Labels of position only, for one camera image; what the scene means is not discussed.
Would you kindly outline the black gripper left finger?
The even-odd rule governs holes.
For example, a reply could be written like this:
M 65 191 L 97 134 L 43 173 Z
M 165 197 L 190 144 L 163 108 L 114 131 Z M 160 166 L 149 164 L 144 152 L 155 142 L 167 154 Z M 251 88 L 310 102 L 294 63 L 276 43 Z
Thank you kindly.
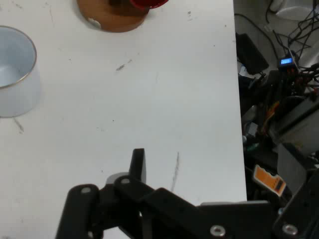
M 210 239 L 207 215 L 144 183 L 145 164 L 144 149 L 134 149 L 128 173 L 114 183 L 70 189 L 56 238 L 101 239 L 104 231 L 119 227 L 131 239 Z

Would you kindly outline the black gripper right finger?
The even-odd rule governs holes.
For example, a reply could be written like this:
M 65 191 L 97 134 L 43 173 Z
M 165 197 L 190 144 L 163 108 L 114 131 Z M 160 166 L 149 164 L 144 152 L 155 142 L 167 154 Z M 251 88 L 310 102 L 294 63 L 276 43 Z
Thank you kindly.
M 319 171 L 294 194 L 275 220 L 277 239 L 317 239 L 319 237 Z

